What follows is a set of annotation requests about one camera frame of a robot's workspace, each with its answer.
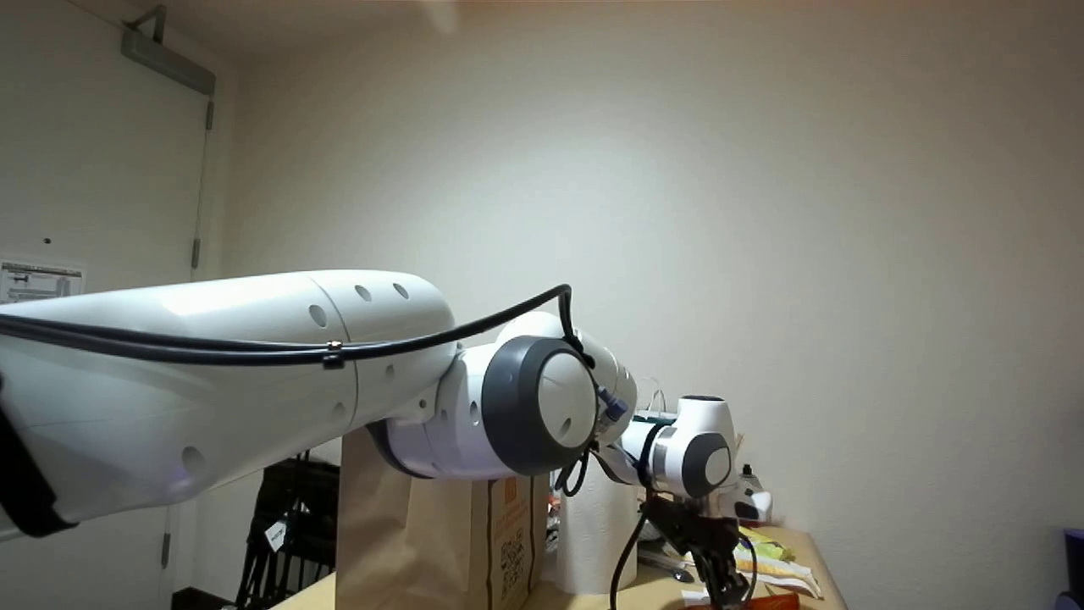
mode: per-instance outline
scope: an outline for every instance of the wooden table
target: wooden table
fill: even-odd
[[[802,610],[847,610],[810,536],[793,530],[763,530],[763,533],[781,540],[786,548],[793,548],[795,562],[817,572],[825,601],[802,598]],[[616,594],[616,607],[619,610],[680,610],[680,591],[695,591],[695,586],[675,584],[667,576],[645,568],[636,584]],[[327,576],[323,584],[302,591],[297,598],[284,601],[278,610],[335,610],[335,576]],[[587,594],[573,598],[557,591],[553,584],[544,584],[528,610],[609,610],[609,598],[587,598]]]

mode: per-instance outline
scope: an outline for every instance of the brown paper bag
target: brown paper bag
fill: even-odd
[[[520,610],[544,566],[532,479],[421,481],[367,430],[344,436],[340,610]]]

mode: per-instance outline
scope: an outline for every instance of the table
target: table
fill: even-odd
[[[763,530],[763,533],[781,540],[786,548],[793,548],[795,562],[817,572],[825,601],[802,598],[802,610],[847,610],[810,536],[795,530]],[[680,591],[695,591],[695,586],[675,584],[660,572],[645,568],[636,584],[619,591],[616,607],[619,610],[680,610]],[[335,576],[319,578],[316,586],[284,601],[278,610],[335,610]],[[557,591],[553,584],[544,584],[528,610],[609,610],[609,598],[587,598],[587,594],[573,598]]]

